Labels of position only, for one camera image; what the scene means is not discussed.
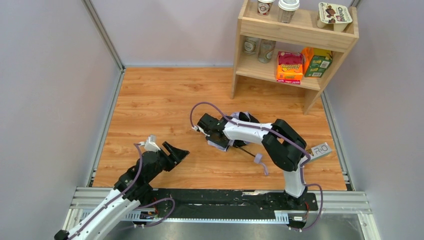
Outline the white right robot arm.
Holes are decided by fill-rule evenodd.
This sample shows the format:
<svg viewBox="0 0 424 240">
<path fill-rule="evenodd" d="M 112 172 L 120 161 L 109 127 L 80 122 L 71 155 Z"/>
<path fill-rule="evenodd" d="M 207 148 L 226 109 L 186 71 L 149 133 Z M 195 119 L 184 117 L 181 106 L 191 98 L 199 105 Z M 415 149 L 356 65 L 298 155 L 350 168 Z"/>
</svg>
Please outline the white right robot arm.
<svg viewBox="0 0 424 240">
<path fill-rule="evenodd" d="M 263 146 L 283 171 L 285 193 L 300 198 L 307 191 L 300 170 L 307 158 L 307 143 L 286 121 L 260 123 L 248 112 L 234 112 L 220 119 L 205 113 L 192 128 L 204 134 L 209 145 L 224 152 L 250 143 Z"/>
</svg>

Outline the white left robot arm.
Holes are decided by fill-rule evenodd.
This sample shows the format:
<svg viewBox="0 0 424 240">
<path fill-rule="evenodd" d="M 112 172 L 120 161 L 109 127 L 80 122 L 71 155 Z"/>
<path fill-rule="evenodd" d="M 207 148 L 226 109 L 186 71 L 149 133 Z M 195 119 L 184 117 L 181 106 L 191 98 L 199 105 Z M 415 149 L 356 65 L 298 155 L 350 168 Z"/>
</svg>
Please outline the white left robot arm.
<svg viewBox="0 0 424 240">
<path fill-rule="evenodd" d="M 95 209 L 70 230 L 61 229 L 55 240 L 102 240 L 124 218 L 137 208 L 149 208 L 153 201 L 150 182 L 161 172 L 170 172 L 188 155 L 189 151 L 163 142 L 139 142 L 134 145 L 139 158 L 135 165 L 122 174 L 112 190 Z"/>
</svg>

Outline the lavender folding umbrella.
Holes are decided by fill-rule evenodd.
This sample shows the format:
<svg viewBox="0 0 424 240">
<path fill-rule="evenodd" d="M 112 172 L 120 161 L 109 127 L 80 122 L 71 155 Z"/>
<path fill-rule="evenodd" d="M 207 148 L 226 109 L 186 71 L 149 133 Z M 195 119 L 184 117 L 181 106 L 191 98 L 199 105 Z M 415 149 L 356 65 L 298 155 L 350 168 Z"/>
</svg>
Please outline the lavender folding umbrella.
<svg viewBox="0 0 424 240">
<path fill-rule="evenodd" d="M 214 128 L 224 127 L 224 134 L 231 140 L 231 146 L 229 148 L 239 149 L 248 155 L 253 157 L 253 162 L 263 167 L 263 173 L 265 176 L 269 175 L 269 170 L 266 164 L 263 162 L 263 154 L 253 154 L 248 150 L 244 149 L 248 144 L 262 144 L 263 136 L 266 134 L 262 129 L 254 129 L 251 127 L 241 127 L 241 124 L 252 125 L 255 127 L 262 127 L 262 123 L 259 122 L 249 112 L 234 112 L 230 116 L 224 116 L 221 119 L 216 119 L 208 114 L 204 114 L 197 123 L 199 131 L 205 135 L 207 144 L 215 147 L 212 143 L 209 143 L 209 130 Z M 223 152 L 227 152 L 229 148 L 217 148 Z"/>
</svg>

